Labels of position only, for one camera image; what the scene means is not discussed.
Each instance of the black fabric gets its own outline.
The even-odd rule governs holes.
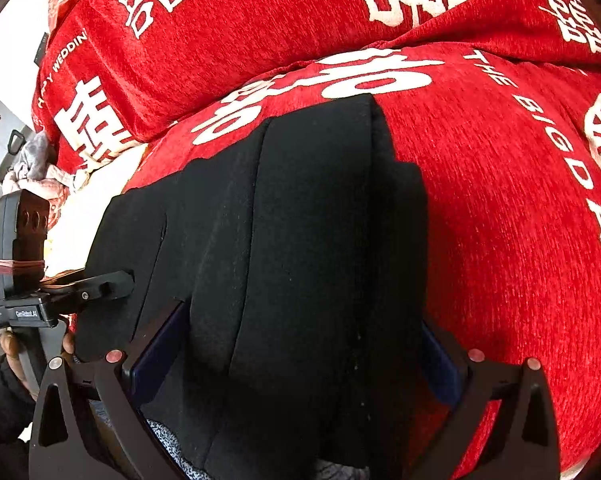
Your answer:
[[[0,357],[0,479],[27,478],[27,448],[18,436],[34,417],[34,400]]]
[[[148,418],[216,480],[311,477],[315,459],[400,477],[424,301],[426,196],[369,95],[265,121],[210,160],[112,201],[89,274],[130,298],[78,318],[81,359],[171,297],[186,348]]]

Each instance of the metal rivet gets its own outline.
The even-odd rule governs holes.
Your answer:
[[[542,368],[540,361],[535,357],[530,357],[529,359],[527,359],[527,366],[535,371],[538,371]]]
[[[117,363],[122,359],[122,352],[120,350],[111,350],[107,353],[105,359],[107,359],[108,363]]]
[[[50,361],[50,368],[58,370],[62,366],[62,357],[55,357]]]
[[[474,363],[481,363],[485,360],[485,352],[478,348],[472,348],[467,355]]]

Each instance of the black sleeve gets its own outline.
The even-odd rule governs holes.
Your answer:
[[[34,418],[34,400],[0,357],[0,444],[10,444]]]

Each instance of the human hand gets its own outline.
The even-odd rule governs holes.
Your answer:
[[[9,367],[12,369],[18,380],[23,383],[23,386],[27,389],[32,398],[37,400],[37,395],[32,393],[32,390],[27,383],[27,379],[25,379],[23,365],[18,357],[20,350],[18,338],[14,335],[14,333],[5,331],[0,335],[0,346],[5,352]],[[67,332],[65,334],[65,337],[62,340],[62,347],[64,351],[62,354],[63,357],[66,360],[70,360],[71,354],[74,353],[74,335],[71,332]]]

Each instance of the black garment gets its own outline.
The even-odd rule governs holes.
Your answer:
[[[186,348],[144,407],[216,480],[306,480],[317,458],[400,478],[426,272],[426,194],[370,95],[264,121],[108,207],[91,275],[129,298],[78,318],[83,360],[168,298]]]
[[[34,417],[34,400],[0,357],[0,480],[26,480],[27,444],[18,440]]]

